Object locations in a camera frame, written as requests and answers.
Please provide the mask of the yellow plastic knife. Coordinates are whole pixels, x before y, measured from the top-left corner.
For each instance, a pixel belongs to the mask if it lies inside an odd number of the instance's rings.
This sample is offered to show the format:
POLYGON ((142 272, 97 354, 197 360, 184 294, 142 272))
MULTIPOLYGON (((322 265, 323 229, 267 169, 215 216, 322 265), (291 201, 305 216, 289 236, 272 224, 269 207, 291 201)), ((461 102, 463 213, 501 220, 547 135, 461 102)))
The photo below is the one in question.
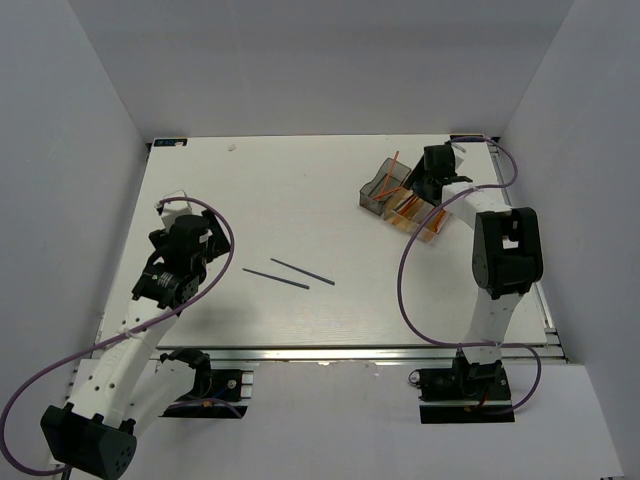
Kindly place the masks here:
POLYGON ((406 198, 403 198, 402 200, 400 200, 396 205, 394 205, 393 207, 391 207, 392 211, 397 211, 398 209, 401 209, 402 207, 404 207, 412 198, 414 197, 414 195, 409 195, 406 198))

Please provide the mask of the orange chopstick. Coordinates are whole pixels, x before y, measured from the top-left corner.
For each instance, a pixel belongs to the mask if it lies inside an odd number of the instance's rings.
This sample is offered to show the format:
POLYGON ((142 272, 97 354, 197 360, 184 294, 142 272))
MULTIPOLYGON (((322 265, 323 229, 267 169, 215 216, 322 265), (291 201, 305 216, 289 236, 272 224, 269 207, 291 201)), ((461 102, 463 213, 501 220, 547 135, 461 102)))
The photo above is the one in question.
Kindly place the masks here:
POLYGON ((391 178, 391 175, 392 175, 393 170, 394 170, 394 168, 395 168, 395 165, 396 165, 396 163, 397 163, 397 160, 398 160, 398 157, 399 157, 399 153, 400 153, 400 152, 399 152, 399 150, 396 150, 396 152, 395 152, 395 154, 394 154, 394 156, 393 156, 393 158, 392 158, 392 162, 391 162, 391 164, 390 164, 390 166, 389 166, 389 169, 388 169, 388 171, 387 171, 387 173, 386 173, 386 176, 385 176, 385 178, 384 178, 384 182, 383 182, 383 185, 382 185, 382 187, 381 187, 381 189, 380 189, 380 192, 379 192, 379 193, 381 193, 381 192, 383 192, 383 191, 388 191, 388 189, 387 189, 387 185, 388 185, 388 183, 389 183, 389 180, 390 180, 390 178, 391 178))
POLYGON ((383 197, 386 197, 386 196, 388 196, 388 195, 395 194, 396 192, 398 192, 398 191, 400 191, 400 190, 403 190, 403 189, 404 189, 404 188, 403 188, 402 186, 399 186, 399 187, 393 188, 393 189, 388 190, 388 191, 383 191, 383 192, 379 193, 378 195, 376 195, 375 197, 372 197, 372 199, 373 199, 373 200, 380 200, 380 199, 382 199, 383 197))

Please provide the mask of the orange plastic knife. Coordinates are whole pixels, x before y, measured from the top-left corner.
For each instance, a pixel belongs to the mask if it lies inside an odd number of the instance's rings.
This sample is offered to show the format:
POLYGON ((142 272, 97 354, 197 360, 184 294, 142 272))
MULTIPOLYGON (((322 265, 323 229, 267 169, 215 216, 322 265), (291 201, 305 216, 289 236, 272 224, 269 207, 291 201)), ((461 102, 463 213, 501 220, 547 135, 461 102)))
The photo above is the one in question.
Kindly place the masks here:
POLYGON ((414 196, 404 207, 395 211, 395 213, 401 218, 412 218, 415 215, 415 210, 420 209, 423 201, 414 196))

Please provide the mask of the blue chopstick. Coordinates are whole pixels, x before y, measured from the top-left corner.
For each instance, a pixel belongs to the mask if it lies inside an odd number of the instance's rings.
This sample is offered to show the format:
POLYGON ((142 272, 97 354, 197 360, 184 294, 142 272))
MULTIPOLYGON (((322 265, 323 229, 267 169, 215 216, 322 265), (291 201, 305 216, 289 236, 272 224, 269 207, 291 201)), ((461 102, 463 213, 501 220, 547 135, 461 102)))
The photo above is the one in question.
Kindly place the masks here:
POLYGON ((290 263, 284 262, 282 260, 279 260, 279 259, 276 259, 276 258, 270 258, 270 261, 272 261, 272 262, 274 262, 274 263, 276 263, 278 265, 281 265, 281 266, 283 266, 285 268, 288 268, 290 270, 296 271, 296 272, 298 272, 298 273, 300 273, 302 275, 305 275, 305 276, 308 276, 310 278, 313 278, 313 279, 315 279, 317 281, 323 282, 325 284, 328 284, 328 285, 331 285, 331 286, 335 286, 336 285, 334 280, 331 280, 329 278, 321 276, 321 275, 319 275, 317 273, 305 270, 305 269, 300 268, 298 266, 292 265, 290 263))
POLYGON ((294 280, 290 280, 290 279, 287 279, 287 278, 278 277, 278 276, 275 276, 275 275, 271 275, 271 274, 268 274, 268 273, 264 273, 264 272, 261 272, 261 271, 256 271, 256 270, 248 269, 248 268, 242 268, 242 271, 246 272, 246 273, 249 273, 249 274, 252 274, 252 275, 255 275, 255 276, 259 276, 259 277, 265 278, 265 279, 269 279, 271 281, 275 281, 275 282, 279 282, 279 283, 282 283, 282 284, 290 285, 290 286, 293 286, 293 287, 296 287, 296 288, 299 288, 299 289, 310 290, 310 286, 309 285, 303 284, 303 283, 300 283, 300 282, 296 282, 294 280))

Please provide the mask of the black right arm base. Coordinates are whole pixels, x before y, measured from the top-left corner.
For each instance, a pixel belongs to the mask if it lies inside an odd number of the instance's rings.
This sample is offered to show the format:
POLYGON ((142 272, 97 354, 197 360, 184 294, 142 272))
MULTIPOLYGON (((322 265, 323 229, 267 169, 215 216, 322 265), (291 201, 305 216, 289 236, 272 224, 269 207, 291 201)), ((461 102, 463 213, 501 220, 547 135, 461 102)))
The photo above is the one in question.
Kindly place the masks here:
POLYGON ((408 375, 418 390, 423 425, 514 423, 511 390, 505 369, 494 379, 460 384, 452 367, 415 369, 408 375))

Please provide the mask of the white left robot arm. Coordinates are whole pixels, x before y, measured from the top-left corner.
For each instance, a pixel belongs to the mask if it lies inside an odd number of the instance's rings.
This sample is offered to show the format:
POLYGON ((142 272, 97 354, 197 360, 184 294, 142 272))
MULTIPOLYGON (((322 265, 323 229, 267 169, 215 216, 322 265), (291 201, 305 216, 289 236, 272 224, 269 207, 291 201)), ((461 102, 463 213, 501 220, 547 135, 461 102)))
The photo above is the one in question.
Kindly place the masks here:
POLYGON ((163 226, 149 235, 154 250, 120 327, 123 339, 105 350, 63 407, 48 407, 41 419, 54 459, 99 479, 125 473, 139 437, 172 403, 202 398, 211 388, 210 358, 194 348, 162 355, 157 371, 141 378, 181 308, 205 282, 208 264, 231 254, 210 210, 163 207, 160 216, 163 226))

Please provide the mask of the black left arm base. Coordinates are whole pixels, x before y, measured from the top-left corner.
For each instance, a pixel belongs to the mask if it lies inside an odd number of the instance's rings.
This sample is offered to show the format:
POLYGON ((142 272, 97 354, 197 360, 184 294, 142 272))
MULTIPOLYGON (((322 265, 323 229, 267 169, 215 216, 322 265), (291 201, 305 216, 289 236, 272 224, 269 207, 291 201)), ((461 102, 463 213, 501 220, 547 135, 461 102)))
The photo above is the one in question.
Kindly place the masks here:
POLYGON ((162 414, 164 418, 242 419, 252 397, 254 371, 214 367, 211 358, 194 348, 163 353, 159 362, 185 364, 193 372, 191 389, 162 414))

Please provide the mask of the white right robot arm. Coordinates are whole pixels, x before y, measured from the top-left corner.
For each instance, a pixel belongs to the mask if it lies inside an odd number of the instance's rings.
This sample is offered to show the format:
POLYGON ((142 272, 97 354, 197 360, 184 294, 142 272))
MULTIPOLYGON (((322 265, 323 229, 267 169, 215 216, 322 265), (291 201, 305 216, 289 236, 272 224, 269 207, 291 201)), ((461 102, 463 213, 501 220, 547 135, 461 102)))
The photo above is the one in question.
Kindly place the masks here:
POLYGON ((451 374, 453 390, 472 399, 498 376, 506 331, 517 305, 543 275, 543 255, 536 212, 513 208, 486 194, 514 184, 517 164, 511 163, 509 180, 477 184, 457 172, 461 159, 454 145, 462 140, 426 146, 405 185, 432 207, 411 241, 441 212, 473 230, 471 269, 478 293, 469 330, 455 346, 451 374))

